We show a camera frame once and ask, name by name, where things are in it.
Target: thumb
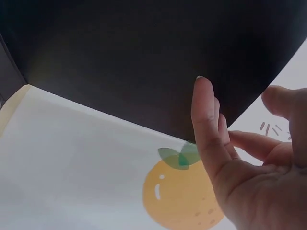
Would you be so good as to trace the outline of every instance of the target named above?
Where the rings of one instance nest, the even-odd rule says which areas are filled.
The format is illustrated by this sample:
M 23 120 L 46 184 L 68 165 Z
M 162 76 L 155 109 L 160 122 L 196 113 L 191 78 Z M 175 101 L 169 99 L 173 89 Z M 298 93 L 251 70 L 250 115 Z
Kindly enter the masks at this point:
M 262 94 L 262 100 L 272 114 L 289 120 L 293 163 L 307 167 L 307 89 L 272 86 Z

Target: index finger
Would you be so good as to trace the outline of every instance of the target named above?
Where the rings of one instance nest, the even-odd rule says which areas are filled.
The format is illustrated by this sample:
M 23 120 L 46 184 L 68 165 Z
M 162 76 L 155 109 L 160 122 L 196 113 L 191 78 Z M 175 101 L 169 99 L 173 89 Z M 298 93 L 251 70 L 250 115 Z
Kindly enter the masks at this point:
M 219 136 L 214 114 L 212 84 L 207 78 L 197 78 L 194 85 L 191 118 L 197 149 L 212 181 L 220 169 L 231 161 Z

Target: orange illustration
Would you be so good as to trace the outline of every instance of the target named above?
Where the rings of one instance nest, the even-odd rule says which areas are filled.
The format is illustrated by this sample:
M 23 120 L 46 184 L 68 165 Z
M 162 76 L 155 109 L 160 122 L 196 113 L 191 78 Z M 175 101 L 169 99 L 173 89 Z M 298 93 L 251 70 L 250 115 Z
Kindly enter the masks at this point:
M 143 204 L 152 219 L 170 230 L 207 230 L 219 223 L 224 214 L 195 145 L 159 153 L 163 160 L 143 185 Z

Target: finger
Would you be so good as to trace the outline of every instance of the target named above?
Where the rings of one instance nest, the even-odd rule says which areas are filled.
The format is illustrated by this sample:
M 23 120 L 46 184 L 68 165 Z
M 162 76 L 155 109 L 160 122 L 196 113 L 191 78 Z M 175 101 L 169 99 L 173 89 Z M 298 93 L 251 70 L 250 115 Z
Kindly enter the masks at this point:
M 297 90 L 291 111 L 289 130 L 292 138 L 293 163 L 307 167 L 307 89 Z
M 243 149 L 260 161 L 265 161 L 269 153 L 282 143 L 260 134 L 241 131 L 229 131 L 229 136 L 234 146 Z
M 273 115 L 289 120 L 295 100 L 296 90 L 289 90 L 280 86 L 270 86 L 261 95 L 265 107 Z
M 214 93 L 211 82 L 200 77 L 194 85 L 191 118 L 197 149 L 211 179 L 231 160 L 219 136 L 215 122 Z
M 227 130 L 227 121 L 223 114 L 219 115 L 219 123 L 218 123 L 218 130 L 224 145 L 230 142 L 228 130 Z
M 220 114 L 220 102 L 215 97 L 214 98 L 214 119 L 215 119 L 216 126 L 218 126 L 218 123 L 219 123 L 219 114 Z
M 230 143 L 230 138 L 229 138 L 228 129 L 227 129 L 227 121 L 223 114 L 219 115 L 218 130 L 219 130 L 219 134 L 220 134 L 222 143 L 224 144 L 230 157 L 232 159 L 239 159 L 240 157 L 238 153 L 236 152 L 234 146 Z
M 263 165 L 274 164 L 277 166 L 292 165 L 293 151 L 291 143 L 281 143 L 277 145 L 267 156 Z

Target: paper edge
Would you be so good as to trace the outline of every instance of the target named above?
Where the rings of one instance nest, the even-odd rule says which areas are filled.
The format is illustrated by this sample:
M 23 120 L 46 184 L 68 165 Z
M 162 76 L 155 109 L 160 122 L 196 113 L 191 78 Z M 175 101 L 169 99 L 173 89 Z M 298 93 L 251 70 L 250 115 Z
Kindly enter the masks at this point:
M 15 113 L 20 102 L 31 88 L 31 85 L 24 85 L 16 93 L 11 96 L 0 110 L 0 137 L 2 136 L 5 127 Z

